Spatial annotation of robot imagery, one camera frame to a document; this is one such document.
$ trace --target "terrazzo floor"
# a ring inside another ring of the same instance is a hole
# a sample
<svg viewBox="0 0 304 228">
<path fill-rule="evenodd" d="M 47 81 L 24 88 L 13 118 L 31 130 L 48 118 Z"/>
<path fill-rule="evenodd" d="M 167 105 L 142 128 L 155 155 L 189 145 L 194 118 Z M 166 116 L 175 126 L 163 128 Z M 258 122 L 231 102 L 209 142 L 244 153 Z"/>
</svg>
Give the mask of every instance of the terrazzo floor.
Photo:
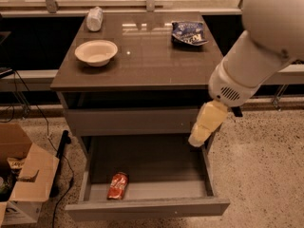
<svg viewBox="0 0 304 228">
<path fill-rule="evenodd" d="M 74 222 L 64 209 L 78 201 L 86 161 L 80 145 L 70 134 L 72 144 L 66 146 L 65 154 L 73 168 L 75 184 L 57 207 L 54 227 L 303 227 L 304 99 L 283 99 L 281 105 L 279 112 L 269 100 L 252 100 L 242 108 L 242 118 L 229 114 L 217 133 L 209 152 L 214 185 L 220 198 L 231 201 L 221 217 Z M 63 130 L 68 130 L 62 108 L 58 105 L 41 108 L 49 123 L 51 141 L 58 146 Z M 12 121 L 18 122 L 35 143 L 55 153 L 47 138 L 46 120 L 35 107 L 26 119 L 16 109 Z M 70 176 L 64 162 L 61 194 L 67 190 Z M 51 227 L 59 198 L 44 203 L 37 224 L 11 227 Z"/>
</svg>

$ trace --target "soda can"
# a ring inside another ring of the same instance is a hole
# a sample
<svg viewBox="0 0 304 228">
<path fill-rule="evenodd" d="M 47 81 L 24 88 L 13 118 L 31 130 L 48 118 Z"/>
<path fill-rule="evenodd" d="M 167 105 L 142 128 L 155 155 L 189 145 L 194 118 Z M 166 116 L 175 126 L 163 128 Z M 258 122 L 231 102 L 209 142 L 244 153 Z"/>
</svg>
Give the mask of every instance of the soda can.
<svg viewBox="0 0 304 228">
<path fill-rule="evenodd" d="M 107 193 L 107 199 L 122 200 L 124 198 L 124 191 L 128 181 L 129 177 L 124 172 L 115 174 L 112 178 L 112 182 Z"/>
</svg>

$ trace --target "cardboard box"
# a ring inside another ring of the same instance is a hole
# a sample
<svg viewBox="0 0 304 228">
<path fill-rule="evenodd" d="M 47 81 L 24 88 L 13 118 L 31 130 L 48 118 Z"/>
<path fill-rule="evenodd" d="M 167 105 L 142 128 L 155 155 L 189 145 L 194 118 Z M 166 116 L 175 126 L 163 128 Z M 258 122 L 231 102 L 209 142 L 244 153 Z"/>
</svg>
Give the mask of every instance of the cardboard box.
<svg viewBox="0 0 304 228">
<path fill-rule="evenodd" d="M 26 158 L 19 177 L 33 177 L 34 182 L 17 181 L 8 201 L 0 202 L 0 226 L 35 223 L 49 193 L 58 158 L 33 143 L 17 123 L 0 123 L 0 176 L 10 170 L 7 157 Z"/>
</svg>

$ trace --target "cabinet leg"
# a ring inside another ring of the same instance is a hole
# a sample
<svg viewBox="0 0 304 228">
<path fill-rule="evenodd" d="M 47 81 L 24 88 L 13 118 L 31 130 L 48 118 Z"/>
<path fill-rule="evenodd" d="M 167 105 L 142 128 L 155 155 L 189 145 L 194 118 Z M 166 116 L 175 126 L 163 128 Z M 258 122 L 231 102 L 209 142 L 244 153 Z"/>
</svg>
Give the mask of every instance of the cabinet leg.
<svg viewBox="0 0 304 228">
<path fill-rule="evenodd" d="M 25 119 L 30 113 L 29 102 L 21 91 L 13 91 L 12 93 L 22 106 L 22 117 Z"/>
<path fill-rule="evenodd" d="M 279 100 L 281 99 L 281 97 L 283 96 L 286 88 L 288 87 L 288 85 L 281 85 L 277 91 L 276 94 L 274 96 L 274 98 L 272 99 L 272 104 L 275 107 L 276 110 L 281 111 L 281 107 L 279 106 Z"/>
</svg>

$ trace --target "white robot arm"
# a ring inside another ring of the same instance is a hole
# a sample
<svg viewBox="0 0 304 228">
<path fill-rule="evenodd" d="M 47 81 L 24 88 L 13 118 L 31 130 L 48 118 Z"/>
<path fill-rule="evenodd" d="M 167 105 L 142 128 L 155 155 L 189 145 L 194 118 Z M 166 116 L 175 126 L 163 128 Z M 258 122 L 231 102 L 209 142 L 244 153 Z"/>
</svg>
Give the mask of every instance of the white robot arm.
<svg viewBox="0 0 304 228">
<path fill-rule="evenodd" d="M 228 107 L 243 105 L 270 76 L 304 59 L 304 0 L 245 0 L 244 32 L 209 81 L 205 104 L 189 142 L 201 146 L 221 125 Z"/>
</svg>

